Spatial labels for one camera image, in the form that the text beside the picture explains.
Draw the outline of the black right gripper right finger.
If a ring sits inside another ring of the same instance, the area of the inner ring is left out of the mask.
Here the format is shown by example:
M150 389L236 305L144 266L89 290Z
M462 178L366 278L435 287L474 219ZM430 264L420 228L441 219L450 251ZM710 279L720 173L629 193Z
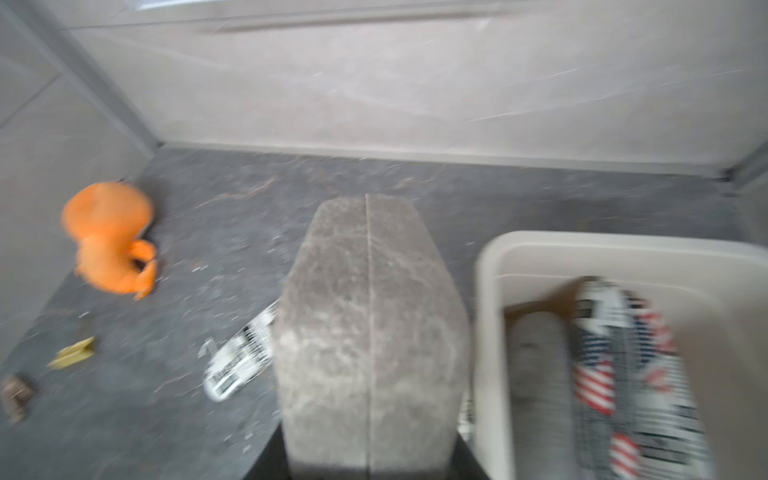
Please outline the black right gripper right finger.
M456 437L454 444L449 463L449 480L489 480L489 476L461 436Z

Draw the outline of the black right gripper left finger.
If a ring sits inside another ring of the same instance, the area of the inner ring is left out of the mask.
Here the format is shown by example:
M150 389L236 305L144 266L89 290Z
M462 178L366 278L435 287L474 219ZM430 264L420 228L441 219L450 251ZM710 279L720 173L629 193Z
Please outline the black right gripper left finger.
M244 480L290 480L282 424L279 424L264 446Z

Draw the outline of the stone grey case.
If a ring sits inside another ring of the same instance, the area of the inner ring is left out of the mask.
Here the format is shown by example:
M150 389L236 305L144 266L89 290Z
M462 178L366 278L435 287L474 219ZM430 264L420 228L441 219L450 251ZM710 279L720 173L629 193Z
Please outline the stone grey case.
M274 324L296 479L444 479L468 388L467 311L413 204L322 203Z

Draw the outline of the newspaper flag case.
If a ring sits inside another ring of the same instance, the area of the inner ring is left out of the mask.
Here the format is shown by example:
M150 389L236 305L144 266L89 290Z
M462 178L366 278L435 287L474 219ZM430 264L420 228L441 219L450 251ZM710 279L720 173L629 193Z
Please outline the newspaper flag case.
M705 428L677 343L651 302L625 291L639 357L634 375L642 479L713 479L715 468Z
M576 455L585 479L637 479L637 329L629 297L599 277L577 282L568 327Z

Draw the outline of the beige plastic storage bin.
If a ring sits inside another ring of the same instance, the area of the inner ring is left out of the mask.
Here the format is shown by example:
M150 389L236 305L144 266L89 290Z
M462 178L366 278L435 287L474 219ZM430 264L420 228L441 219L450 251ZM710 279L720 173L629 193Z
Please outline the beige plastic storage bin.
M493 479L516 475L502 310L582 276L659 308L678 342L721 479L767 475L767 251L739 242L517 231L476 267L474 452Z

